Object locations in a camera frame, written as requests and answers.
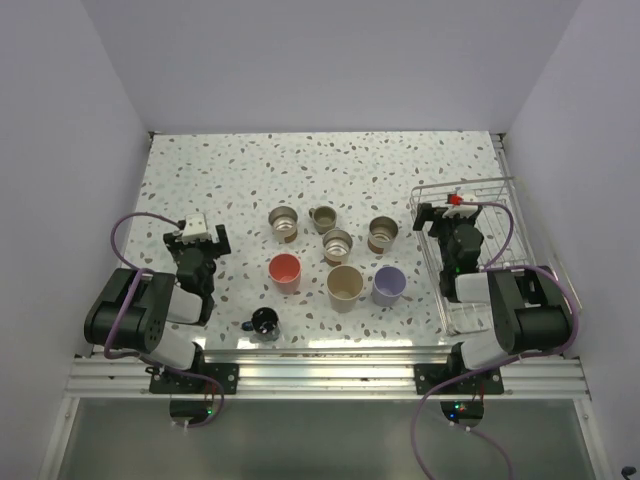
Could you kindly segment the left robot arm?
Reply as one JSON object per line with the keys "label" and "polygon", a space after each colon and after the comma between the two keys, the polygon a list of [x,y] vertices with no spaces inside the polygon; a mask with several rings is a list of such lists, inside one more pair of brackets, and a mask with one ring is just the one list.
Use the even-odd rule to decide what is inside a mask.
{"label": "left robot arm", "polygon": [[216,260],[231,253],[224,225],[216,235],[203,220],[183,220],[164,236],[176,264],[174,273],[149,269],[114,270],[84,322],[84,338],[103,348],[107,359],[137,357],[172,370],[185,392],[201,390],[208,379],[202,348],[170,328],[204,327],[214,306]]}

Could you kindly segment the purple plastic cup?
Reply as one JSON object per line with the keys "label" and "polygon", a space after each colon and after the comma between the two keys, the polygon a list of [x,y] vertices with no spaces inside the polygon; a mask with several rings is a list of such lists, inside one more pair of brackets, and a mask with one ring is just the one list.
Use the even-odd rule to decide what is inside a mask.
{"label": "purple plastic cup", "polygon": [[382,267],[373,277],[373,302],[381,307],[392,306],[404,293],[406,285],[407,279],[400,269]]}

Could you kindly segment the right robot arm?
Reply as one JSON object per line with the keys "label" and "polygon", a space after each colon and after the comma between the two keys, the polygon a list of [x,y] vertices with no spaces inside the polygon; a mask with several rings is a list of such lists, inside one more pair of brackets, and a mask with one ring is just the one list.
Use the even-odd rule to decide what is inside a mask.
{"label": "right robot arm", "polygon": [[[498,253],[481,265],[484,235],[476,221],[486,207],[506,214],[508,230]],[[537,265],[495,266],[515,232],[508,207],[453,194],[445,206],[418,205],[413,230],[421,231],[425,225],[440,252],[441,295],[452,303],[484,304],[490,309],[490,330],[451,349],[445,369],[451,389],[468,392],[480,382],[481,373],[521,358],[561,354],[573,344],[578,308],[551,270]]]}

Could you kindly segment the red plastic cup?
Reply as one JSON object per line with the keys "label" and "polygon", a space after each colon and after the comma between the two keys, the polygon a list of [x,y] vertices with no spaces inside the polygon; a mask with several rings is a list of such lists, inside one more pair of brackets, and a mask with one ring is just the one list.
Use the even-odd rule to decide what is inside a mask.
{"label": "red plastic cup", "polygon": [[285,295],[294,294],[301,281],[301,263],[288,253],[274,256],[268,266],[269,276],[277,290]]}

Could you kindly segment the steel tumbler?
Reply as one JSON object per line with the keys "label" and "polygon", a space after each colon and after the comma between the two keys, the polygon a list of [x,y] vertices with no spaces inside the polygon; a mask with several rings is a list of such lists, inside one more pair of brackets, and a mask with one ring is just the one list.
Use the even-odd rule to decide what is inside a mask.
{"label": "steel tumbler", "polygon": [[399,232],[397,223],[390,217],[379,216],[369,223],[369,249],[377,254],[384,254],[393,245]]}
{"label": "steel tumbler", "polygon": [[353,239],[348,232],[332,229],[323,236],[322,244],[324,258],[329,265],[338,266],[348,262],[353,248]]}

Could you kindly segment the centre steel tumbler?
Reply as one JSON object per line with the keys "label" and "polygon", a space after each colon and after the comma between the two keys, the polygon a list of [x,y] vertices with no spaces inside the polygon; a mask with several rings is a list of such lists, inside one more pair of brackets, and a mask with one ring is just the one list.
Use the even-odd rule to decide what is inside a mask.
{"label": "centre steel tumbler", "polygon": [[324,258],[329,265],[338,266],[348,262],[353,248],[353,239],[348,232],[332,229],[323,236],[322,244]]}

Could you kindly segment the steel tumbler cork band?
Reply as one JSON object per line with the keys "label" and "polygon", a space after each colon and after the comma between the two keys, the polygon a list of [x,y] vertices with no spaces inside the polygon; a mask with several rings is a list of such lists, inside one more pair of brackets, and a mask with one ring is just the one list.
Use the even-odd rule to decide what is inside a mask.
{"label": "steel tumbler cork band", "polygon": [[298,214],[289,206],[279,206],[268,216],[268,223],[276,240],[281,244],[293,242],[298,233]]}

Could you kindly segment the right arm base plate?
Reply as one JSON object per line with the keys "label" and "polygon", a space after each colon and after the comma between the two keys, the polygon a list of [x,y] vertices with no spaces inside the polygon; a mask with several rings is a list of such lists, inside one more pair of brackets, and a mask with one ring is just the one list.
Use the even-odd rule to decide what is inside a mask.
{"label": "right arm base plate", "polygon": [[490,370],[468,376],[462,380],[453,381],[453,378],[464,375],[451,373],[444,364],[423,363],[413,366],[415,389],[418,395],[424,395],[434,387],[444,383],[444,386],[435,391],[442,395],[502,395],[505,392],[502,375],[499,369]]}

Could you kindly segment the right steel tumbler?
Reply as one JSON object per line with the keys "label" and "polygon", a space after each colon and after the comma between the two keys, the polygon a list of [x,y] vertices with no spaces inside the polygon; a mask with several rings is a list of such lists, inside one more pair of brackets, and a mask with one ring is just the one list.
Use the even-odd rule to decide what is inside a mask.
{"label": "right steel tumbler", "polygon": [[397,223],[390,217],[379,216],[369,223],[369,249],[377,254],[384,254],[393,245],[399,232]]}

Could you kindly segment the dark blue ceramic mug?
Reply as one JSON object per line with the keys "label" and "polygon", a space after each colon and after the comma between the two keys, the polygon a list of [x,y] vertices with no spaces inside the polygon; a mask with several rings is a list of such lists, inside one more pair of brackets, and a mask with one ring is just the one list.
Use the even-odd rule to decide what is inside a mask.
{"label": "dark blue ceramic mug", "polygon": [[241,324],[241,329],[249,333],[254,342],[275,341],[280,336],[279,317],[272,308],[261,307]]}

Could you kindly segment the grey ceramic mug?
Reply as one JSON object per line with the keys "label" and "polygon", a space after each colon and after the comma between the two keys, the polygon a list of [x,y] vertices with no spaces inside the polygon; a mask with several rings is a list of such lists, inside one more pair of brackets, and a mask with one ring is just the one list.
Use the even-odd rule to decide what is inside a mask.
{"label": "grey ceramic mug", "polygon": [[310,208],[308,214],[315,230],[321,235],[336,227],[337,213],[329,206]]}

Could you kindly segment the aluminium frame rail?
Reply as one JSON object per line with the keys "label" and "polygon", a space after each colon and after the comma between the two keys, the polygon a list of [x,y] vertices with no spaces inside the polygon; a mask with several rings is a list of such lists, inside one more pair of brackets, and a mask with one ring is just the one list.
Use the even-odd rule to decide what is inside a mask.
{"label": "aluminium frame rail", "polygon": [[[442,364],[444,348],[293,349],[208,351],[213,362],[232,363],[239,374],[236,399],[414,400],[414,367]],[[577,360],[546,357],[502,368],[503,399],[589,398]],[[64,393],[69,398],[147,398],[150,377],[133,359],[101,354],[74,360]]]}

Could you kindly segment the beige plastic cup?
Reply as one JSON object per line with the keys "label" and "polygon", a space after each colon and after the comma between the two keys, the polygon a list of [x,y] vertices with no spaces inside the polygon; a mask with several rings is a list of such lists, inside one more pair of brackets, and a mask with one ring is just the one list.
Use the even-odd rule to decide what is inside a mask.
{"label": "beige plastic cup", "polygon": [[350,312],[364,289],[362,274],[354,267],[334,267],[327,276],[327,290],[331,308],[338,313]]}

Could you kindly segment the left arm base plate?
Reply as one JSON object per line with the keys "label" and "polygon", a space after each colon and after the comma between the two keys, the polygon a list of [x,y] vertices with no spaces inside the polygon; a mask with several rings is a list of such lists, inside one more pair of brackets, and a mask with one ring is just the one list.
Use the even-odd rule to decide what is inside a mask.
{"label": "left arm base plate", "polygon": [[147,366],[145,372],[151,375],[149,392],[161,395],[195,395],[212,390],[234,395],[239,380],[239,366],[233,363],[205,363],[197,372],[197,375],[213,378],[219,386],[213,386],[209,380],[161,371],[158,367]]}

